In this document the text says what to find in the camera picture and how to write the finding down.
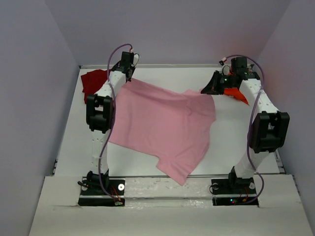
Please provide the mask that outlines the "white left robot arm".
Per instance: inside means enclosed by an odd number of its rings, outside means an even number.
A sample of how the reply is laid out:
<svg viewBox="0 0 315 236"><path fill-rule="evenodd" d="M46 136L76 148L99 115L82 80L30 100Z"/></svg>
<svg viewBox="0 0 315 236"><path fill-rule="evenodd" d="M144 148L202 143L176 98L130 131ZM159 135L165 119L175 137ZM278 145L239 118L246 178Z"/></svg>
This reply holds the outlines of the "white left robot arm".
<svg viewBox="0 0 315 236"><path fill-rule="evenodd" d="M97 180L108 175L107 145L115 120L116 96L122 86L131 80L140 55L122 52L121 59L107 70L106 82L87 96L86 122L92 135L92 160L87 179Z"/></svg>

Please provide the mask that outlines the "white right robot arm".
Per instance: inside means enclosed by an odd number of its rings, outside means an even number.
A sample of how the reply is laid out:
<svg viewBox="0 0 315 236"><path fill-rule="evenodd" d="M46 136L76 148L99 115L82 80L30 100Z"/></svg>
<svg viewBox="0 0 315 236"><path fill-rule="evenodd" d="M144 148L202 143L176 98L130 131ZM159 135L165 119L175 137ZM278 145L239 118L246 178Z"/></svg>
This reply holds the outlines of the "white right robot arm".
<svg viewBox="0 0 315 236"><path fill-rule="evenodd" d="M290 116L280 111L264 91L264 72L249 57L231 55L219 61L216 70L201 94L223 95L226 89L237 89L251 107L246 152L232 168L238 179L249 179L258 172L261 162L284 145Z"/></svg>

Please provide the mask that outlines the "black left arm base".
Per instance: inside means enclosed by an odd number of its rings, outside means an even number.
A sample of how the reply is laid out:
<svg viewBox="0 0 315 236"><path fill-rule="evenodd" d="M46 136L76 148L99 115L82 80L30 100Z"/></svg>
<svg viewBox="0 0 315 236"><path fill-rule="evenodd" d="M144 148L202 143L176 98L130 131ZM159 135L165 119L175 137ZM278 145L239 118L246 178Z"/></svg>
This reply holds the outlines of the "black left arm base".
<svg viewBox="0 0 315 236"><path fill-rule="evenodd" d="M107 173L88 172L78 181L80 195L78 205L82 207L123 207L125 205L126 182L121 178L110 178Z"/></svg>

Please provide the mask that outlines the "pink t shirt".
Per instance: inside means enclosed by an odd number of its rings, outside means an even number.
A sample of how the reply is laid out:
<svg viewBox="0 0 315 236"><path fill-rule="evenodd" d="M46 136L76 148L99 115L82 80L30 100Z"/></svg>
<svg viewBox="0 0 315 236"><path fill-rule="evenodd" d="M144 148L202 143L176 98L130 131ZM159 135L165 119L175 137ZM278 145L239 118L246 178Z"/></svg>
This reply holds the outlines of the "pink t shirt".
<svg viewBox="0 0 315 236"><path fill-rule="evenodd" d="M180 185L204 158L216 120L210 95L176 93L133 79L116 97L110 142L158 158L157 168Z"/></svg>

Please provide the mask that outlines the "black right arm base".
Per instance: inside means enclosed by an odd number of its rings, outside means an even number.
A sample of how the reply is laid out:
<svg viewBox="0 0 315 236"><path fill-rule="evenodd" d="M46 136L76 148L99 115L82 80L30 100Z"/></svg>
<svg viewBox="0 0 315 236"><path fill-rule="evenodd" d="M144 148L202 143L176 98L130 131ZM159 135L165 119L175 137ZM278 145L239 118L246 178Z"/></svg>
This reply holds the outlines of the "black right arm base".
<svg viewBox="0 0 315 236"><path fill-rule="evenodd" d="M243 179L229 173L228 178L212 179L209 192L214 206L259 205L253 177Z"/></svg>

